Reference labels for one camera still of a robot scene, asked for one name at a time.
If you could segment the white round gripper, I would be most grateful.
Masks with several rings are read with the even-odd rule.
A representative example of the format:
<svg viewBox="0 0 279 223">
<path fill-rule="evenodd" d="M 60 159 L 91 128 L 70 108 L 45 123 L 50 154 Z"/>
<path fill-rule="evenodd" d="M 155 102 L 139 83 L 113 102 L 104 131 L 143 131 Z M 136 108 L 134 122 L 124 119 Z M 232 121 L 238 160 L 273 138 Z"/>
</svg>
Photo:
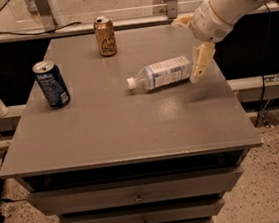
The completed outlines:
<svg viewBox="0 0 279 223">
<path fill-rule="evenodd" d="M 193 35 L 204 42 L 192 50 L 193 67 L 190 81 L 197 83 L 205 76 L 210 61 L 214 57 L 215 43 L 223 41 L 232 32 L 233 27 L 217 16 L 208 0 L 202 2 L 195 10 L 194 15 L 178 16 L 171 25 L 175 28 L 183 27 L 188 29 L 191 27 Z"/>
</svg>

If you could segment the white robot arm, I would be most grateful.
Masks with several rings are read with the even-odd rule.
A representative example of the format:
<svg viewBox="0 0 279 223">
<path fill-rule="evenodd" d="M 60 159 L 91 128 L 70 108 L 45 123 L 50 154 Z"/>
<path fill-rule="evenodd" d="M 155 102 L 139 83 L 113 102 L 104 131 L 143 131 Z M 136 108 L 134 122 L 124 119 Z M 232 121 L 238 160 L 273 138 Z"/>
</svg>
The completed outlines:
<svg viewBox="0 0 279 223">
<path fill-rule="evenodd" d="M 193 36 L 201 41 L 192 51 L 192 83 L 199 82 L 205 76 L 214 57 L 216 44 L 232 32 L 234 25 L 244 15 L 269 1 L 276 2 L 279 6 L 279 0 L 204 0 L 193 14 L 173 20 L 174 27 L 191 30 Z"/>
</svg>

